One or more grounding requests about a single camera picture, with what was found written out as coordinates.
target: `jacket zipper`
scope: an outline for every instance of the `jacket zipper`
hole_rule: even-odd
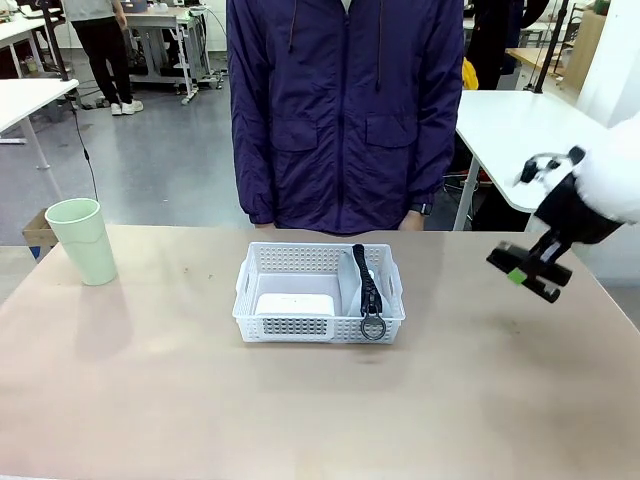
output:
[[[342,227],[342,207],[344,205],[344,96],[347,88],[347,60],[349,58],[349,12],[344,14],[342,39],[342,72],[340,77],[340,98],[338,99],[338,217],[337,230]]]

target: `gray shirt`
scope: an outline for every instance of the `gray shirt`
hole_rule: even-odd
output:
[[[111,0],[64,0],[64,11],[70,22],[113,17]]]

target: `green sticker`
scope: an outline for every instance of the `green sticker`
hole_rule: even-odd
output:
[[[527,279],[527,274],[519,268],[514,268],[513,270],[511,270],[509,275],[507,275],[507,277],[516,285],[522,285],[522,282]]]

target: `cup rim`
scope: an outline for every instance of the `cup rim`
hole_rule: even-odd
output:
[[[51,220],[49,218],[49,212],[51,211],[51,209],[59,207],[61,205],[64,205],[65,203],[77,202],[78,200],[89,201],[89,202],[93,203],[94,206],[96,207],[95,210],[93,212],[91,212],[89,215],[85,216],[85,217],[77,218],[76,220],[69,220],[69,221],[66,221],[66,222],[59,222],[57,220]],[[69,198],[67,200],[62,200],[61,202],[54,203],[49,208],[47,208],[47,211],[44,212],[44,218],[49,224],[53,223],[54,225],[71,225],[72,223],[79,223],[79,222],[82,222],[84,220],[88,220],[89,218],[97,215],[98,212],[100,212],[100,209],[101,209],[100,203],[97,202],[96,200],[94,200],[93,198]]]

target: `metal ring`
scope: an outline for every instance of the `metal ring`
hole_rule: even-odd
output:
[[[379,326],[382,328],[380,335],[377,335],[375,337],[369,335],[365,328],[367,326]],[[378,340],[381,340],[387,333],[387,323],[382,320],[382,318],[380,318],[379,314],[376,314],[374,317],[370,316],[369,314],[367,314],[366,317],[364,317],[362,319],[362,321],[360,322],[360,332],[362,333],[362,335],[364,336],[364,338],[366,338],[367,340],[369,340],[370,342],[377,342]]]

